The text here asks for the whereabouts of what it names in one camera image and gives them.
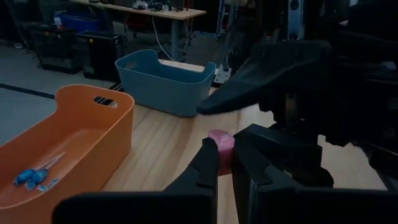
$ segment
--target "workbench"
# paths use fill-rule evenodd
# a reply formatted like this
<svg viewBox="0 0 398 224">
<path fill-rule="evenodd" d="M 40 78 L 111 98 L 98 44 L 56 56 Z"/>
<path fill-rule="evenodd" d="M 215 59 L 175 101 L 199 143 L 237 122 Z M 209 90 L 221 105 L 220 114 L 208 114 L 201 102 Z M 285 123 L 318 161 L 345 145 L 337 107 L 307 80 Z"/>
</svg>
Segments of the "workbench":
<svg viewBox="0 0 398 224">
<path fill-rule="evenodd" d="M 85 4 L 88 6 L 95 6 L 105 9 L 115 9 L 124 12 L 131 12 L 131 13 L 138 13 L 144 14 L 148 16 L 155 16 L 155 17 L 162 17 L 168 18 L 172 20 L 172 28 L 171 28 L 171 57 L 173 60 L 179 60 L 178 54 L 178 38 L 179 38 L 179 22 L 185 21 L 187 19 L 193 19 L 196 16 L 201 16 L 206 14 L 206 11 L 196 10 L 196 9 L 184 9 L 181 12 L 176 11 L 161 11 L 161 12 L 154 12 L 148 9 L 145 10 L 138 10 L 133 9 L 130 7 L 123 7 L 123 6 L 116 6 L 112 4 L 102 4 L 102 3 L 90 3 L 88 0 L 71 0 L 71 2 Z"/>
<path fill-rule="evenodd" d="M 187 63 L 160 62 L 198 72 L 204 69 Z M 104 190 L 162 190 L 188 166 L 210 129 L 234 134 L 252 123 L 268 127 L 274 123 L 273 115 L 259 111 L 258 105 L 254 105 L 232 113 L 179 118 L 135 105 L 131 152 Z M 318 143 L 323 147 L 322 166 L 335 178 L 336 188 L 385 189 L 362 150 L 352 145 L 332 146 L 325 138 Z M 218 223 L 238 223 L 231 175 L 218 179 Z"/>
</svg>

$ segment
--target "black computer tower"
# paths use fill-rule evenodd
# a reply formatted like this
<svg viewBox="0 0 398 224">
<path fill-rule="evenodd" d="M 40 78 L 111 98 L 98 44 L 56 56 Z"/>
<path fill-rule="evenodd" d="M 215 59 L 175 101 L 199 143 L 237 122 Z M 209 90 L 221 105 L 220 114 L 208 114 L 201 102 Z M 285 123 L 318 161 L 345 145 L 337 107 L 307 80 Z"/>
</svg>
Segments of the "black computer tower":
<svg viewBox="0 0 398 224">
<path fill-rule="evenodd" d="M 105 32 L 84 31 L 76 35 L 76 48 L 83 58 L 83 74 L 86 78 L 120 82 L 114 65 L 124 56 L 122 37 Z"/>
<path fill-rule="evenodd" d="M 76 73 L 83 63 L 73 49 L 74 29 L 57 29 L 53 25 L 32 26 L 30 30 L 34 50 L 43 69 L 65 73 Z"/>
</svg>

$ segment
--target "desk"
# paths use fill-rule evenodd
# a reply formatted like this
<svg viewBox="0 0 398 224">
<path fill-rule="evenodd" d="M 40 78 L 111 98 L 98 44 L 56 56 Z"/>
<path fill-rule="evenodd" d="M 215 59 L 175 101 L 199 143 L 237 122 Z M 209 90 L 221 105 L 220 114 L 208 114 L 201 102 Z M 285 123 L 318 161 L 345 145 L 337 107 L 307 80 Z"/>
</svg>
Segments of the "desk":
<svg viewBox="0 0 398 224">
<path fill-rule="evenodd" d="M 204 68 L 187 63 L 162 63 L 190 70 Z M 162 190 L 188 166 L 210 129 L 236 133 L 256 123 L 268 127 L 272 113 L 260 112 L 257 105 L 232 113 L 195 118 L 178 118 L 140 105 L 134 106 L 132 149 L 104 186 L 110 191 Z M 322 166 L 335 178 L 335 187 L 385 189 L 362 151 L 352 145 L 332 146 L 320 138 Z M 231 175 L 218 179 L 218 223 L 238 223 Z"/>
<path fill-rule="evenodd" d="M 86 4 L 89 6 L 102 7 L 106 9 L 115 9 L 124 12 L 139 13 L 148 16 L 163 17 L 172 20 L 172 31 L 171 31 L 171 57 L 173 60 L 178 60 L 178 37 L 179 37 L 179 21 L 184 21 L 187 19 L 192 19 L 196 16 L 201 16 L 206 14 L 206 11 L 188 9 L 181 12 L 175 11 L 164 11 L 164 12 L 152 12 L 150 10 L 137 10 L 130 7 L 115 6 L 112 4 L 102 4 L 102 3 L 89 3 L 88 0 L 71 0 L 71 2 L 76 2 L 80 4 Z"/>
</svg>

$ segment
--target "pink block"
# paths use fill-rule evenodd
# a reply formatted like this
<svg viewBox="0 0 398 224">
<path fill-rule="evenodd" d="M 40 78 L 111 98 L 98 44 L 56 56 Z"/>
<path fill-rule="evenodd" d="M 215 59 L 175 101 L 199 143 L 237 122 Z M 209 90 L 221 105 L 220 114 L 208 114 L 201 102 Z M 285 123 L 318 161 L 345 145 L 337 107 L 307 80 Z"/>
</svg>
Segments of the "pink block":
<svg viewBox="0 0 398 224">
<path fill-rule="evenodd" d="M 218 175 L 227 175 L 231 173 L 231 162 L 235 139 L 228 132 L 212 129 L 209 131 L 209 138 L 213 139 L 218 146 L 219 168 Z"/>
</svg>

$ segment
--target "blue plastic basket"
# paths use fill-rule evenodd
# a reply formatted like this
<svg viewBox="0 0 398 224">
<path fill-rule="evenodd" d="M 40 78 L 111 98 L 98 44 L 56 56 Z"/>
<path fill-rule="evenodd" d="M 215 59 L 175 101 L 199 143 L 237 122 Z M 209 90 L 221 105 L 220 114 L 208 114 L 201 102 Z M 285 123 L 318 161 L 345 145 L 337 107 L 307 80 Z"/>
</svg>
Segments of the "blue plastic basket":
<svg viewBox="0 0 398 224">
<path fill-rule="evenodd" d="M 75 29 L 76 33 L 80 33 L 86 30 L 103 30 L 99 18 L 93 17 L 89 14 L 66 12 L 59 14 L 58 17 L 61 19 L 62 25 L 70 29 Z"/>
<path fill-rule="evenodd" d="M 216 65 L 204 71 L 161 64 L 154 50 L 140 50 L 115 63 L 124 91 L 136 103 L 182 117 L 197 114 L 197 105 L 209 94 Z"/>
</svg>

